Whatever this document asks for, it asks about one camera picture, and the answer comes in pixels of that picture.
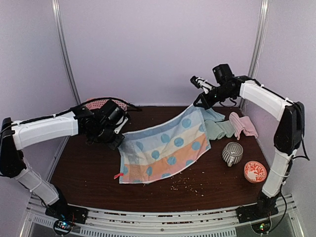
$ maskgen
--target metal frame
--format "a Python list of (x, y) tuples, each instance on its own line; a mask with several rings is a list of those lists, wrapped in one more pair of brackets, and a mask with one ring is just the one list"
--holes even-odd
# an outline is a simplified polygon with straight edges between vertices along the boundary
[[(304, 237), (300, 216), (292, 195), (287, 195), (287, 213), (296, 237)], [(285, 205), (282, 198), (276, 202), (279, 214), (283, 215)], [(236, 228), (249, 225), (239, 224), (236, 207), (187, 212), (124, 212), (97, 208), (89, 210), (85, 225), (77, 224), (72, 234), (86, 237), (208, 237), (236, 236)], [(24, 216), (21, 237), (29, 237), (33, 223), (51, 228), (54, 218), (45, 215), (45, 208), (37, 197), (31, 197)]]
[(63, 152), (68, 140), (69, 140), (69, 137), (64, 137), (62, 142), (60, 143), (59, 147), (57, 148), (57, 151), (55, 153), (54, 159), (53, 159), (53, 161), (52, 161), (52, 163), (50, 165), (50, 169), (49, 169), (49, 172), (48, 172), (47, 177), (46, 177), (46, 180), (48, 182), (50, 181), (51, 177), (53, 176), (53, 173), (55, 171), (55, 168), (57, 166), (59, 158), (61, 157), (61, 154), (62, 154), (62, 152)]
[[(255, 41), (255, 46), (253, 49), (252, 59), (249, 67), (248, 76), (250, 78), (255, 78), (258, 70), (258, 61), (260, 52), (263, 48), (263, 42), (266, 36), (267, 23), (268, 23), (268, 12), (269, 12), (270, 0), (261, 1), (261, 11), (258, 22), (258, 30)], [(242, 99), (239, 105), (239, 108), (243, 111), (245, 107), (245, 100)]]
[(55, 22), (56, 22), (56, 27), (58, 31), (58, 37), (59, 37), (59, 43), (60, 43), (60, 47), (62, 51), (67, 78), (71, 87), (72, 94), (76, 100), (76, 103), (79, 105), (81, 103), (81, 100), (79, 97), (78, 89), (76, 87), (76, 83), (75, 83), (73, 71), (71, 69), (68, 51), (66, 47), (63, 24), (62, 24), (61, 15), (60, 15), (60, 9), (59, 9), (59, 0), (52, 0), (52, 5), (53, 5), (53, 12), (54, 12), (54, 17), (55, 17)]

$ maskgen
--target black cable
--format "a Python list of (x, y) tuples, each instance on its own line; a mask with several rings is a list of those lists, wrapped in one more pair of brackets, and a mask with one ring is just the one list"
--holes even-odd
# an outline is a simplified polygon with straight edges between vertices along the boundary
[(16, 126), (16, 125), (17, 125), (16, 123), (15, 124), (11, 124), (8, 127), (2, 129), (1, 132), (0, 132), (0, 136), (3, 134), (4, 131), (6, 131), (7, 129), (12, 128), (13, 126)]
[(296, 158), (304, 158), (304, 159), (309, 160), (306, 156), (296, 156), (296, 157), (293, 157), (292, 160), (295, 160)]
[(120, 101), (120, 102), (130, 106), (130, 107), (135, 108), (137, 111), (142, 111), (142, 109), (138, 108), (137, 106), (135, 106), (133, 104), (130, 104), (130, 103), (128, 103), (128, 102), (126, 102), (126, 101), (124, 101), (122, 99), (115, 98), (115, 97), (100, 97), (100, 98), (91, 99), (91, 100), (88, 100), (88, 101), (85, 101), (85, 102), (81, 103), (80, 105), (74, 106), (71, 109), (77, 109), (77, 108), (79, 108), (79, 107), (81, 107), (83, 105), (86, 105), (86, 104), (89, 104), (91, 102), (95, 102), (95, 101), (98, 101), (98, 100), (117, 100), (117, 101)]
[(280, 186), (280, 192), (279, 192), (279, 193), (280, 193), (281, 197), (283, 198), (283, 201), (284, 201), (284, 204), (285, 204), (285, 210), (284, 210), (284, 213), (283, 213), (281, 219), (279, 220), (279, 222), (276, 224), (276, 226), (274, 226), (274, 227), (269, 231), (269, 233), (271, 233), (273, 230), (275, 230), (275, 229), (279, 226), (279, 224), (281, 223), (281, 221), (284, 219), (284, 217), (285, 217), (285, 215), (286, 215), (287, 203), (286, 203), (285, 197), (284, 197), (283, 194), (282, 194), (282, 186), (283, 186), (283, 185)]
[(27, 124), (27, 123), (36, 122), (36, 121), (43, 120), (43, 119), (51, 119), (51, 118), (54, 118), (54, 117), (62, 116), (64, 114), (67, 114), (67, 113), (73, 111), (74, 109), (80, 108), (83, 105), (89, 104), (91, 102), (99, 101), (99, 100), (117, 100), (117, 101), (120, 101), (120, 102), (130, 106), (130, 107), (135, 108), (135, 111), (142, 111), (141, 108), (138, 108), (135, 105), (130, 104), (130, 103), (128, 103), (128, 102), (126, 102), (126, 101), (124, 101), (122, 99), (118, 99), (118, 98), (115, 98), (115, 97), (100, 97), (100, 98), (95, 98), (95, 99), (91, 99), (91, 100), (85, 101), (85, 102), (83, 102), (83, 103), (81, 103), (79, 105), (71, 107), (70, 109), (62, 111), (62, 112), (57, 113), (55, 115), (47, 115), (47, 116), (43, 116), (43, 117), (38, 117), (38, 118), (32, 118), (32, 119), (24, 120), (24, 121), (20, 122), (20, 124)]
[(234, 107), (234, 106), (237, 105), (237, 102), (236, 102), (235, 100), (233, 100), (233, 99), (231, 99), (231, 98), (229, 98), (229, 100), (230, 100), (231, 102), (233, 102), (234, 105), (229, 105), (229, 106), (227, 106), (227, 105), (224, 105), (222, 102), (219, 102), (219, 104), (220, 104), (221, 106), (223, 106), (223, 107)]
[[(252, 80), (253, 80), (258, 86), (261, 86), (261, 84), (260, 84), (259, 81), (257, 81), (256, 79), (252, 79)], [(293, 103), (293, 102), (291, 102), (291, 101), (289, 101), (289, 100), (286, 100), (283, 96), (281, 96), (281, 95), (275, 93), (274, 91), (272, 91), (272, 90), (270, 90), (270, 89), (268, 89), (268, 88), (266, 88), (266, 87), (264, 87), (264, 86), (263, 86), (262, 88), (265, 89), (265, 90), (267, 90), (267, 91), (269, 91), (269, 92), (271, 92), (272, 94), (276, 95), (277, 97), (281, 98), (282, 100), (285, 100), (286, 102), (290, 103), (291, 105), (293, 105), (294, 108), (295, 108), (295, 110), (296, 110), (296, 112), (297, 112), (297, 114), (298, 114), (298, 116), (301, 118), (301, 122), (303, 121), (302, 112), (301, 112), (301, 109), (300, 109), (299, 106), (297, 106), (295, 103)], [(307, 159), (307, 160), (310, 160), (310, 158), (309, 158), (308, 155), (307, 155), (306, 148), (305, 148), (303, 130), (301, 130), (301, 139), (302, 139), (302, 147), (303, 147), (304, 156), (298, 156), (297, 158), (305, 158), (305, 159)]]
[[(30, 191), (30, 189), (28, 189), (24, 184), (22, 184), (20, 181), (18, 181), (18, 182), (19, 182), (26, 190)], [(65, 223), (67, 223), (68, 225), (72, 226), (72, 227), (75, 226), (74, 223), (71, 223), (71, 222), (69, 222), (69, 221), (67, 221), (67, 220), (65, 220), (65, 219), (61, 219), (61, 218), (56, 214), (55, 210), (52, 209), (51, 207), (49, 207), (49, 206), (45, 203), (45, 201), (44, 201), (40, 196), (38, 196), (36, 193), (33, 193), (33, 192), (32, 192), (32, 194), (35, 195), (35, 196), (37, 196), (37, 197), (40, 199), (41, 205), (42, 205), (43, 207), (45, 207), (45, 208), (52, 214), (52, 216), (53, 216), (54, 218), (56, 218), (58, 221), (63, 221), (63, 222), (65, 222)]]

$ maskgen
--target metal pole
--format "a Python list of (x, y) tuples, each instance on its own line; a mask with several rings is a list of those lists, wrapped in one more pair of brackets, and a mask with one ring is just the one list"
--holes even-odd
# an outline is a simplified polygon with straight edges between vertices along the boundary
[(80, 101), (78, 89), (76, 87), (73, 71), (71, 69), (70, 60), (69, 60), (69, 56), (68, 56), (68, 52), (67, 52), (63, 24), (62, 24), (61, 15), (60, 15), (60, 9), (59, 9), (59, 0), (52, 0), (52, 4), (53, 4), (53, 12), (54, 12), (57, 32), (58, 32), (58, 36), (59, 36), (59, 43), (61, 46), (61, 51), (62, 51), (64, 66), (66, 69), (67, 78), (68, 78), (73, 96), (76, 100), (76, 103), (79, 105), (81, 103), (81, 101)]
[[(257, 74), (259, 55), (262, 50), (264, 38), (266, 35), (265, 33), (266, 33), (267, 22), (268, 22), (269, 5), (270, 5), (270, 0), (262, 0), (257, 36), (256, 36), (255, 46), (253, 49), (252, 59), (251, 59), (249, 72), (248, 72), (248, 76), (250, 78), (255, 78)], [(245, 106), (245, 100), (242, 99), (240, 102), (239, 108), (241, 110), (244, 110), (244, 106)]]

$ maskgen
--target pink towel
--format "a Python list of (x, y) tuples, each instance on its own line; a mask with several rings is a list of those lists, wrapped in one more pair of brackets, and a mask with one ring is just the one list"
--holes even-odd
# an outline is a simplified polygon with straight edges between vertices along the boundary
[(240, 139), (240, 134), (242, 131), (246, 136), (255, 136), (255, 138), (258, 137), (256, 128), (248, 116), (239, 118), (238, 114), (232, 112), (229, 115), (229, 121), (232, 123), (235, 129), (235, 137), (237, 138), (237, 140)]
[[(90, 109), (90, 110), (94, 110), (94, 109), (99, 109), (101, 108), (105, 103), (107, 103), (108, 100), (97, 100), (97, 101), (94, 101), (94, 102), (90, 102), (89, 104), (86, 104), (85, 106)], [(127, 105), (124, 104), (123, 102), (121, 101), (118, 101), (118, 100), (113, 100), (115, 103), (117, 103), (124, 111), (127, 111)]]

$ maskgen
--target orange stripe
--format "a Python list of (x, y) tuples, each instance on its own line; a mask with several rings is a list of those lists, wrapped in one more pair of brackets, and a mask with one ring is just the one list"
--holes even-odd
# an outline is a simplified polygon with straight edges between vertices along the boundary
[[(192, 149), (192, 144), (194, 142), (200, 142), (201, 147), (197, 151)], [(175, 151), (171, 155), (158, 160), (150, 165), (136, 165), (136, 164), (125, 164), (128, 168), (128, 173), (123, 176), (123, 182), (132, 182), (133, 180), (150, 181), (161, 178), (164, 173), (177, 173), (186, 166), (188, 160), (197, 160), (202, 154), (206, 147), (208, 146), (208, 140), (205, 134), (201, 135), (193, 142), (187, 144), (186, 146)], [(168, 159), (170, 157), (176, 158), (176, 163), (174, 165), (168, 164)], [(152, 175), (149, 176), (146, 171), (152, 168)]]

